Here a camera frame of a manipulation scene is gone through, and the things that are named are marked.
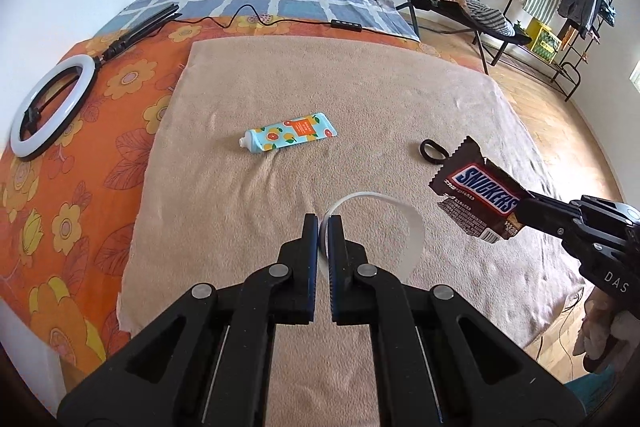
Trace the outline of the right hand in glove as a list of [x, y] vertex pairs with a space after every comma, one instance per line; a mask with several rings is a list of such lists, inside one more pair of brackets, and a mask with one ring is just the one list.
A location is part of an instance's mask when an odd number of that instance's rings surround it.
[[628, 311], [618, 311], [616, 301], [595, 287], [585, 302], [585, 318], [573, 355], [600, 359], [610, 338], [618, 341], [620, 350], [608, 359], [606, 366], [622, 373], [639, 346], [639, 320]]

